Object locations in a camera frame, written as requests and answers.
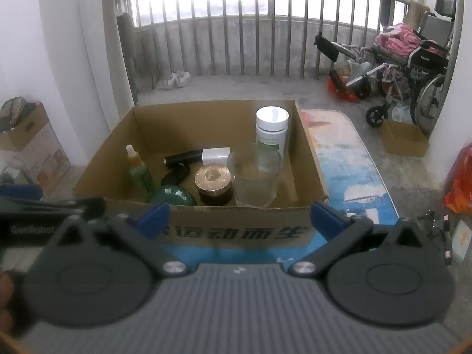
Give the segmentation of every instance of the wheelchair caster wheel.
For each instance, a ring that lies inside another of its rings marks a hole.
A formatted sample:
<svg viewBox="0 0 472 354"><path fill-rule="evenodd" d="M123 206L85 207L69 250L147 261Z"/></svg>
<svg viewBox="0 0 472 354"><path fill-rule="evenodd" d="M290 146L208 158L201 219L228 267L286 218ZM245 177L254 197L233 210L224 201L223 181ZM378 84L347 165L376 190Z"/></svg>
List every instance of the wheelchair caster wheel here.
<svg viewBox="0 0 472 354"><path fill-rule="evenodd" d="M354 89L354 93L359 99L366 99L372 93L372 86L369 81L363 81Z"/></svg>
<svg viewBox="0 0 472 354"><path fill-rule="evenodd" d="M384 106L373 106L365 114L367 124L374 129L380 128L384 119L389 118L389 113Z"/></svg>

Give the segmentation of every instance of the metal bolt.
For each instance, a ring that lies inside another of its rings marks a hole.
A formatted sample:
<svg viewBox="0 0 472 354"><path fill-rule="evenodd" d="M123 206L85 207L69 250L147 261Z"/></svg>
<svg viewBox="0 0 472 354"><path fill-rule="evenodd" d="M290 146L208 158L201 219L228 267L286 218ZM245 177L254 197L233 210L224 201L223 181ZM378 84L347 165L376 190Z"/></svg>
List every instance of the metal bolt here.
<svg viewBox="0 0 472 354"><path fill-rule="evenodd" d="M311 274L316 270L314 263L301 261L294 264L294 270L298 274Z"/></svg>
<svg viewBox="0 0 472 354"><path fill-rule="evenodd" d="M166 273L169 274L178 274L183 273L187 266L180 261L169 261L162 265L162 268Z"/></svg>

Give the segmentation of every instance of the gold jar lid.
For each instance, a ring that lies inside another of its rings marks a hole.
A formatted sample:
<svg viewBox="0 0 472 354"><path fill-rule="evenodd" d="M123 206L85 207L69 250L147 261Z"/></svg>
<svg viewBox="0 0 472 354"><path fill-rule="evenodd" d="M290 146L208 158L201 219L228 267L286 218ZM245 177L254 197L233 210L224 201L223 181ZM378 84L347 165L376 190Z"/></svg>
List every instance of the gold jar lid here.
<svg viewBox="0 0 472 354"><path fill-rule="evenodd" d="M210 197L217 197L231 187L230 170L221 164L203 166L195 173L198 191Z"/></svg>

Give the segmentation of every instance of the pink cloth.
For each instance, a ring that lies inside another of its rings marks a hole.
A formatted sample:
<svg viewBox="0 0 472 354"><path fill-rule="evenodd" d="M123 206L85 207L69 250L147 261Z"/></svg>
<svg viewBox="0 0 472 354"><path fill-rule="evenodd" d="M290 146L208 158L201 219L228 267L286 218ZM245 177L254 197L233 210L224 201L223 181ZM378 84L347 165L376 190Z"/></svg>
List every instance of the pink cloth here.
<svg viewBox="0 0 472 354"><path fill-rule="evenodd" d="M408 57L412 51L419 47L420 39L413 32L413 29L402 22L401 24L389 26L385 32L380 33L375 38L375 43L387 48L394 55ZM440 50L427 49L431 53L442 55Z"/></svg>

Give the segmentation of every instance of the clear plastic cup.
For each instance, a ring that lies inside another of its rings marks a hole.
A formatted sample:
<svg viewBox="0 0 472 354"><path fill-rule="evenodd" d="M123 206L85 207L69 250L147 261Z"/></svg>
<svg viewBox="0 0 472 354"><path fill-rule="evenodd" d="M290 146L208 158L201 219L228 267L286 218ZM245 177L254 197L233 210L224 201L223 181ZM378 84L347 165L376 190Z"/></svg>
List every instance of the clear plastic cup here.
<svg viewBox="0 0 472 354"><path fill-rule="evenodd" d="M227 165L237 206L263 208L277 196L282 158L273 147L260 143L231 147Z"/></svg>

